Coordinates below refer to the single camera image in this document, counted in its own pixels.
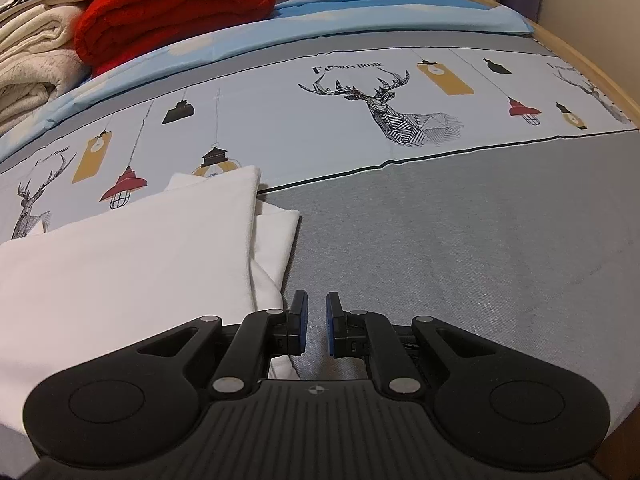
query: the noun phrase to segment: deer illustration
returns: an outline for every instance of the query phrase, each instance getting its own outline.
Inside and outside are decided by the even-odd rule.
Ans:
[[[564,81],[565,83],[569,83],[571,86],[575,86],[578,87],[580,90],[582,90],[583,92],[589,94],[590,96],[592,96],[593,98],[597,99],[598,102],[604,107],[604,109],[609,112],[611,114],[611,116],[616,119],[619,120],[621,123],[628,123],[629,119],[627,119],[625,117],[625,115],[618,110],[613,104],[607,103],[604,99],[604,97],[600,94],[600,91],[590,82],[590,81],[584,81],[584,84],[586,86],[581,85],[580,83],[576,83],[574,81],[571,81],[570,79],[565,78],[562,75],[562,70],[567,70],[568,72],[575,72],[578,73],[578,71],[574,68],[574,67],[567,67],[567,66],[555,66],[552,65],[551,63],[547,63],[551,68],[558,70],[558,73],[554,73],[554,76],[556,76],[558,79],[561,79],[562,81]]]
[[[323,88],[320,82],[324,74],[314,82],[313,89],[301,84],[298,86],[317,95],[343,95],[349,101],[364,101],[369,107],[373,120],[376,121],[385,137],[395,144],[403,146],[422,146],[425,142],[439,144],[460,136],[462,123],[448,114],[418,115],[396,112],[388,102],[396,96],[392,90],[409,82],[409,72],[406,72],[406,75],[402,77],[395,72],[388,72],[381,68],[379,70],[391,74],[394,78],[392,83],[377,78],[382,85],[373,96],[364,94],[355,86],[342,86],[338,80],[335,82],[335,90]]]
[[[33,204],[35,204],[36,200],[39,199],[44,193],[45,188],[51,184],[54,180],[56,180],[63,171],[66,170],[69,164],[76,158],[74,155],[70,161],[66,161],[63,155],[62,157],[62,166],[54,173],[53,170],[49,172],[49,176],[47,179],[41,184],[38,190],[31,196],[29,192],[29,184],[31,183],[31,179],[27,182],[26,186],[23,186],[22,183],[18,184],[18,196],[22,197],[22,212],[18,217],[18,222],[15,225],[13,238],[23,238],[31,229],[33,229],[34,225],[36,225],[39,221],[42,220],[42,226],[44,228],[44,232],[49,230],[49,221],[51,220],[51,211],[45,211],[44,213],[36,216],[31,215],[31,208]]]

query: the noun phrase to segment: logo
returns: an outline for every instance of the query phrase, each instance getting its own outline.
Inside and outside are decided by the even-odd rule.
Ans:
[[[311,395],[317,397],[318,395],[322,395],[325,393],[326,388],[324,386],[320,386],[320,384],[316,384],[316,386],[312,386],[307,390]]]
[[[382,63],[358,63],[357,65],[327,65],[327,66],[313,66],[311,67],[311,69],[316,73],[319,74],[321,72],[329,72],[329,70],[332,70],[334,68],[369,68],[369,67],[380,67],[380,66],[384,66],[382,65]]]

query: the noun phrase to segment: hanging lamp illustration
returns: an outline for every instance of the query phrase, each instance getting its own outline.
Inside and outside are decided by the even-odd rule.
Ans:
[[[579,88],[585,94],[590,95],[591,97],[596,99],[596,101],[598,101],[615,120],[625,124],[628,124],[630,122],[629,118],[621,110],[619,110],[615,104],[609,101],[606,95],[601,93],[600,90],[596,88],[596,86],[591,81],[585,79],[584,76],[580,74],[580,72],[578,72],[574,67],[552,65],[551,63],[547,64],[554,70],[554,76],[571,86]]]
[[[447,95],[473,95],[475,93],[471,86],[462,81],[442,63],[423,59],[416,66],[420,72],[436,83]]]
[[[213,146],[210,152],[207,152],[202,156],[201,166],[199,168],[196,168],[196,170],[191,174],[197,176],[207,176],[207,173],[212,166],[217,166],[218,168],[220,168],[220,170],[222,170],[222,173],[226,173],[227,171],[237,170],[240,167],[240,164],[236,160],[229,160],[228,158],[226,158],[226,150],[222,150],[217,146]]]
[[[487,58],[484,58],[484,60],[486,61],[486,64],[489,67],[489,70],[491,70],[492,72],[495,72],[497,74],[510,74],[511,73],[511,70],[506,69],[501,64],[494,63],[493,61],[491,61],[490,59],[487,59]]]
[[[569,110],[569,108],[567,108],[564,105],[561,105],[560,103],[556,103],[556,106],[558,107],[558,110],[560,110],[560,112],[562,113],[564,120],[567,121],[571,126],[575,126],[576,128],[579,128],[581,130],[587,129],[587,125],[584,124],[584,121],[580,117],[578,117],[576,114],[574,114],[571,110]]]
[[[144,178],[138,177],[136,175],[136,172],[131,169],[131,161],[133,160],[133,154],[136,152],[138,141],[140,140],[140,134],[142,133],[142,129],[145,127],[146,118],[148,117],[153,104],[154,100],[151,101],[151,104],[146,111],[145,118],[142,119],[142,124],[140,125],[138,136],[136,137],[136,142],[133,145],[133,150],[131,150],[131,156],[129,157],[127,169],[124,170],[124,172],[118,177],[116,184],[113,187],[109,188],[100,199],[100,202],[110,200],[109,209],[117,209],[119,207],[127,205],[133,191],[146,187],[146,180]]]
[[[193,105],[189,104],[184,98],[186,94],[187,89],[185,88],[184,92],[182,93],[182,100],[178,101],[175,107],[171,108],[171,110],[166,113],[164,119],[162,120],[162,124],[173,123],[174,121],[184,119],[185,117],[190,117],[194,113],[196,113],[196,111],[193,109]]]
[[[80,182],[86,178],[91,178],[100,171],[100,166],[102,165],[104,156],[107,153],[107,148],[111,142],[112,135],[113,133],[108,132],[105,129],[100,135],[87,141],[86,148],[82,154],[82,159],[80,160],[78,169],[71,181],[72,184]]]
[[[510,97],[509,104],[511,105],[511,108],[509,109],[509,115],[511,117],[522,117],[532,126],[538,126],[540,124],[540,119],[536,116],[540,115],[542,112],[537,108],[529,108],[528,106],[523,105],[520,101],[516,101],[516,99],[512,99]]]

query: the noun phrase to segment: wall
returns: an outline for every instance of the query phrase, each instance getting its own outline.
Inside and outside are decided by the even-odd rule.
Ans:
[[[543,0],[540,25],[640,102],[640,0]]]

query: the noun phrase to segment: bedsheet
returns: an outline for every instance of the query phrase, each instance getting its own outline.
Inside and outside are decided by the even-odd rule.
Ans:
[[[72,115],[135,86],[267,46],[363,30],[530,33],[529,25],[508,7],[468,9],[420,4],[381,6],[375,13],[367,7],[315,12],[218,30],[124,63],[42,107],[0,137],[0,161]]]
[[[309,16],[335,30],[336,12]],[[626,330],[640,321],[636,125],[520,33],[388,27],[295,31],[253,49],[231,45],[256,29],[205,35],[177,44],[166,72],[168,49],[90,82],[30,125],[28,145],[2,144],[0,242],[20,219],[55,229],[104,212],[127,161],[148,183],[132,202],[176,172],[255,164],[258,196],[302,217],[284,286],[310,293],[302,378],[364,374],[326,355],[324,295],[338,290],[347,310],[400,324],[431,314],[578,372],[615,428],[640,399],[640,335]],[[22,202],[20,188],[39,189],[74,154]]]

